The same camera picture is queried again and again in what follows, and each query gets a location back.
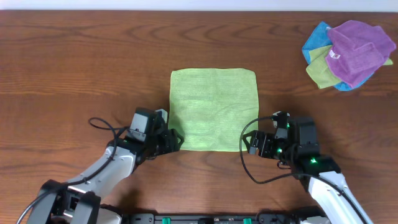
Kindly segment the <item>blue microfiber cloth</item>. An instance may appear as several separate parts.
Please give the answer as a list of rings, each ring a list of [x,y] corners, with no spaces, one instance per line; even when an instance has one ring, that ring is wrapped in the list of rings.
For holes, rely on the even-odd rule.
[[[359,88],[371,75],[365,78],[360,84],[351,87],[334,76],[328,68],[325,57],[333,44],[327,36],[327,32],[330,29],[331,27],[327,23],[319,23],[302,47],[303,56],[308,63],[306,72],[319,89],[334,87],[339,91],[351,91]]]

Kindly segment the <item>purple microfiber cloth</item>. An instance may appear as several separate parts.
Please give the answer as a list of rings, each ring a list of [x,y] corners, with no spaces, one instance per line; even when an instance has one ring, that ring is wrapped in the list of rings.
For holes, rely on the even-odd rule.
[[[327,32],[332,48],[325,60],[328,68],[351,88],[367,80],[384,65],[396,44],[380,26],[347,21]]]

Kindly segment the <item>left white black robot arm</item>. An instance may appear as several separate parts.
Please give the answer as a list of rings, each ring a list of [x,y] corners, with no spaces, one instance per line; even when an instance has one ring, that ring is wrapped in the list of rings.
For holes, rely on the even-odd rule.
[[[66,182],[48,180],[25,208],[18,222],[50,223],[66,218],[70,223],[120,223],[122,216],[100,207],[101,200],[134,169],[148,159],[177,152],[184,138],[165,125],[149,126],[144,132],[130,127],[114,128],[104,154],[87,170]]]

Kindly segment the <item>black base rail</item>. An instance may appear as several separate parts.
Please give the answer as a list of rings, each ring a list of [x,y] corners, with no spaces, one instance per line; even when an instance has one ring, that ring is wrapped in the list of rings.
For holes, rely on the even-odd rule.
[[[324,217],[303,217],[283,213],[259,215],[154,215],[140,213],[122,218],[122,224],[294,224],[322,223]]]

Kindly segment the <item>olive green microfiber cloth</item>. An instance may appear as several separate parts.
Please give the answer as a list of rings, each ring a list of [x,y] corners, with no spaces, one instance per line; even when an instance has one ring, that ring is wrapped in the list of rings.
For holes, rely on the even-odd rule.
[[[319,89],[334,86],[340,91],[349,91],[360,87],[381,66],[392,65],[392,60],[373,44],[356,50],[327,45],[308,54],[310,63],[306,72]]]

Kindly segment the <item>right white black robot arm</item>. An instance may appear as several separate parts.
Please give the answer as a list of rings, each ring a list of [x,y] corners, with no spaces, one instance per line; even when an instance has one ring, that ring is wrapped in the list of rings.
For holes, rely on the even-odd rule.
[[[278,112],[268,117],[275,132],[242,130],[239,151],[277,161],[289,173],[271,179],[293,177],[300,181],[330,223],[371,223],[372,220],[348,187],[341,168],[320,152],[315,122],[311,117],[290,117]]]

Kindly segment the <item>light green microfiber cloth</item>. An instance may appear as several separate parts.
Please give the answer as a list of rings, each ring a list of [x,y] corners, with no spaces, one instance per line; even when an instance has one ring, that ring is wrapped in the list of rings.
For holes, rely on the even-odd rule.
[[[186,68],[170,77],[169,128],[186,151],[237,152],[248,122],[258,117],[256,74],[244,68]]]

